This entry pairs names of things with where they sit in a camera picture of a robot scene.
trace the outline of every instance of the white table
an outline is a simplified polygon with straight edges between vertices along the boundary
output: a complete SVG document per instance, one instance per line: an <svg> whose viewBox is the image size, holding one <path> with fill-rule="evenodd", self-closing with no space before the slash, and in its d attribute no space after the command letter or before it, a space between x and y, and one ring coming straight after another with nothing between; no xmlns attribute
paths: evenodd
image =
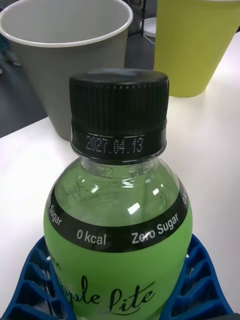
<svg viewBox="0 0 240 320"><path fill-rule="evenodd" d="M193 232L208 250L230 306L240 312L240 33L206 92L171 97L168 110L162 158L183 181ZM48 118L0 140L0 315L43 235L48 193L75 158Z"/></svg>

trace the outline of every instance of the gray cup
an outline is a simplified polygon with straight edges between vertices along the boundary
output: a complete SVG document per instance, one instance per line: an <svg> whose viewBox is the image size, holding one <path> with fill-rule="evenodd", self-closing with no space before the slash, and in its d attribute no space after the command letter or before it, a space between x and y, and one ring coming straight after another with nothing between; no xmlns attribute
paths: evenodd
<svg viewBox="0 0 240 320"><path fill-rule="evenodd" d="M0 32L65 140L71 138L70 76L123 67L132 20L122 0L21 0L1 12Z"/></svg>

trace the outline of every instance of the yellow-green cup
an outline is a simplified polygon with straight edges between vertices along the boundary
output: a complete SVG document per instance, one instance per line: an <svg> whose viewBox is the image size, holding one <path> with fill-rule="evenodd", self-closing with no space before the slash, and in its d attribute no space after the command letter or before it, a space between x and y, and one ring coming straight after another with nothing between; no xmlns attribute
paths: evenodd
<svg viewBox="0 0 240 320"><path fill-rule="evenodd" d="M154 69L170 95L193 97L208 85L240 25L240 0L158 0Z"/></svg>

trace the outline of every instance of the blue bottle holder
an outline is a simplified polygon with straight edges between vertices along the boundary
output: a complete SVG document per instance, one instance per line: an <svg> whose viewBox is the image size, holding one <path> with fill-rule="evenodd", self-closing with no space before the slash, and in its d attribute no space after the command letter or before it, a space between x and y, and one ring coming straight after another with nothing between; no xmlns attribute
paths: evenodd
<svg viewBox="0 0 240 320"><path fill-rule="evenodd" d="M159 320L205 320L232 313L208 252L193 235L188 257ZM44 237L29 253L3 319L77 320L58 283Z"/></svg>

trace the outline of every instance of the bottle cap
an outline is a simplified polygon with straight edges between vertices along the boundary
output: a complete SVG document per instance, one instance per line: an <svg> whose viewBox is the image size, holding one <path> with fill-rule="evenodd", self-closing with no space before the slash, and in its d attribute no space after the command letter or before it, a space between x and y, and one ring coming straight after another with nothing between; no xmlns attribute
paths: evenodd
<svg viewBox="0 0 240 320"><path fill-rule="evenodd" d="M166 147L169 79L161 72L100 69L70 78L73 149L106 164L143 161Z"/></svg>

